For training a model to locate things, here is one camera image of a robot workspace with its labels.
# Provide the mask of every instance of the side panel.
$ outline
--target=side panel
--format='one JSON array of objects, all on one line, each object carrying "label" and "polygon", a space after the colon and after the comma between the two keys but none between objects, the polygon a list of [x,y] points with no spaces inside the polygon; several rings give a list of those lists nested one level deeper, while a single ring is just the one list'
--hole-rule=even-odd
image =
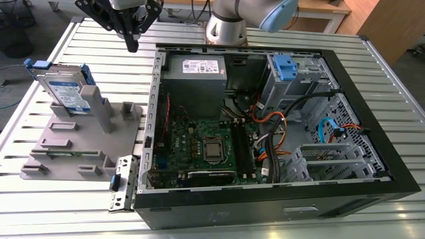
[{"label": "side panel", "polygon": [[272,223],[343,216],[384,199],[365,196],[136,209],[152,229]]}]

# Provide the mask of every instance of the metal bracket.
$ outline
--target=metal bracket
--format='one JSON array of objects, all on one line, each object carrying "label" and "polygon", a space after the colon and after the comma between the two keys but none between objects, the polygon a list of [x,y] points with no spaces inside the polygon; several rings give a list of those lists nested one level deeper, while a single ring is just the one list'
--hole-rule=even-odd
[{"label": "metal bracket", "polygon": [[132,212],[133,190],[136,177],[137,158],[132,155],[118,160],[116,175],[111,180],[111,207],[110,213]]}]

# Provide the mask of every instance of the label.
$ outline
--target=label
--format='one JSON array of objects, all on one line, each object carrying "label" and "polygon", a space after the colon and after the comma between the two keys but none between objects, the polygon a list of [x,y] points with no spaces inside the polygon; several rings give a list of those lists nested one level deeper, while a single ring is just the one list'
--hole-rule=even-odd
[{"label": "label", "polygon": [[257,104],[255,104],[260,109],[264,109],[264,104],[261,104],[260,102],[257,102]]},{"label": "label", "polygon": [[219,74],[219,61],[211,60],[185,60],[184,73]]},{"label": "label", "polygon": [[268,168],[261,168],[261,175],[268,176]]},{"label": "label", "polygon": [[75,82],[50,81],[54,94],[60,99],[63,105],[72,111],[86,112],[90,111],[91,106],[83,100],[79,90],[80,87]]}]

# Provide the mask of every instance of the motherboard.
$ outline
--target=motherboard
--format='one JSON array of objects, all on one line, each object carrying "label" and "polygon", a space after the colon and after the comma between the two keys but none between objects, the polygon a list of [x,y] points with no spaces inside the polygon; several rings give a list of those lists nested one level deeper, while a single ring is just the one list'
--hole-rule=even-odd
[{"label": "motherboard", "polygon": [[155,155],[152,186],[180,188],[261,183],[251,149],[257,124],[185,118],[171,124],[168,153]]}]

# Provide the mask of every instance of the blue hard drive label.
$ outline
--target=blue hard drive label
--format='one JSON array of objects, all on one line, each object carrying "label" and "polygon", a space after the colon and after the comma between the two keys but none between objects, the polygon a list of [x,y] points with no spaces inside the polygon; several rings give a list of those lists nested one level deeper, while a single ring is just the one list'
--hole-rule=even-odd
[{"label": "blue hard drive label", "polygon": [[83,114],[90,111],[90,104],[82,98],[80,87],[75,82],[50,81],[48,83],[54,94],[71,111],[82,112]]}]

